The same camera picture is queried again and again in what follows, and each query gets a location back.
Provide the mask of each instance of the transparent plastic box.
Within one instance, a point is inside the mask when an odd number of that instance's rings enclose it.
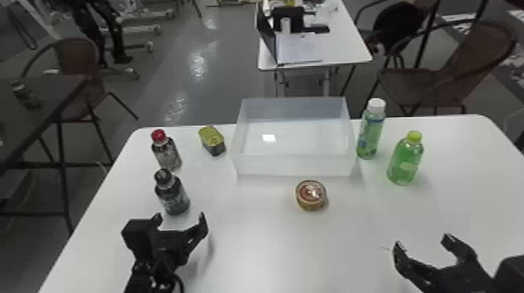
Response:
[[[229,153],[240,175],[347,176],[356,153],[345,99],[243,99]]]

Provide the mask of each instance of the gray floor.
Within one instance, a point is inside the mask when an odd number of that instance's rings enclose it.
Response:
[[[346,1],[351,13],[365,0]],[[102,119],[102,128],[112,151],[117,154],[129,134],[144,126],[176,126],[233,123],[240,101],[244,97],[267,97],[274,94],[272,75],[257,70],[258,37],[253,28],[253,5],[206,9],[199,19],[190,5],[182,8],[180,16],[172,21],[161,21],[160,37],[129,37],[128,41],[152,39],[156,51],[131,51],[132,66],[142,78],[131,81],[122,76],[107,78],[109,90],[118,94],[139,116],[134,121],[114,101],[105,101],[96,109]],[[377,11],[363,17],[362,26],[369,26]],[[69,23],[59,30],[63,35],[79,32]],[[45,38],[42,44],[49,42]],[[423,65],[438,68],[456,46],[456,42],[443,32],[430,39]],[[416,44],[408,48],[406,56],[414,56]],[[0,78],[17,76],[32,51],[24,51],[0,64]],[[380,60],[361,65],[348,90],[347,100],[352,115],[358,113],[374,81]],[[343,84],[349,68],[336,77],[338,87]],[[292,79],[289,95],[320,95],[316,77]],[[387,97],[381,90],[378,97]],[[492,76],[488,76],[467,99],[470,113],[490,117],[503,127],[505,118],[522,105]],[[400,111],[392,104],[389,116]],[[508,135],[514,138],[524,125],[524,115],[508,124]],[[54,129],[45,133],[45,139],[55,147]],[[104,154],[94,130],[89,125],[68,126],[65,129],[66,152],[69,159],[102,161]],[[42,158],[37,147],[27,153],[27,158]],[[54,171],[33,173],[32,192],[21,209],[52,210],[60,207],[57,189],[58,176]],[[74,221],[82,217],[98,186],[104,179],[100,168],[71,170],[71,210]],[[67,242],[66,226],[61,219],[23,219],[0,222],[0,291],[35,292],[41,286],[62,247]]]

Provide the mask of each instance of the shoe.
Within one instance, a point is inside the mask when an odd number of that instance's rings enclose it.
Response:
[[[130,63],[131,60],[133,60],[133,57],[128,56],[128,55],[120,55],[120,56],[115,56],[114,59],[115,59],[115,64],[127,64],[127,63]]]

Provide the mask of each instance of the red cap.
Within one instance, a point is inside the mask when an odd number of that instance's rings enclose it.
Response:
[[[161,143],[165,140],[165,132],[162,129],[157,129],[151,133],[151,138],[156,143]]]

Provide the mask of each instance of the green bottle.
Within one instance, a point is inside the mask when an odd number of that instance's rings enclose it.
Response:
[[[388,167],[388,178],[393,183],[407,185],[415,177],[424,152],[421,139],[422,133],[413,130],[397,143]]]
[[[373,98],[367,103],[360,123],[359,140],[356,143],[356,154],[362,159],[375,157],[386,118],[385,108],[386,102],[379,98]]]

